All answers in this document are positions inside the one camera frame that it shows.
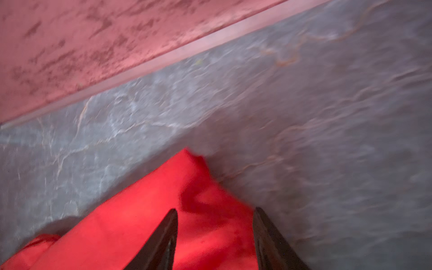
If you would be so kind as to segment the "red shorts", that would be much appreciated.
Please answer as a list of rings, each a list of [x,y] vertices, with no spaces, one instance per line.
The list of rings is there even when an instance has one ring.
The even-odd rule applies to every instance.
[[[178,213],[176,270],[255,270],[253,211],[182,150],[98,206],[64,236],[40,235],[3,270],[121,270],[167,212]]]

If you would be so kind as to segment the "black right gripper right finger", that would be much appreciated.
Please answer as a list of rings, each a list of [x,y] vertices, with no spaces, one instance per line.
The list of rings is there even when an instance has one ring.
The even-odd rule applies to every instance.
[[[310,270],[260,207],[253,213],[253,234],[259,270]]]

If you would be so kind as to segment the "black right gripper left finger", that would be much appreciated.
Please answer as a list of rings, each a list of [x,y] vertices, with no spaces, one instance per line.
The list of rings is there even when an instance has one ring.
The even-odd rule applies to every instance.
[[[124,270],[172,270],[178,236],[178,213],[170,209]]]

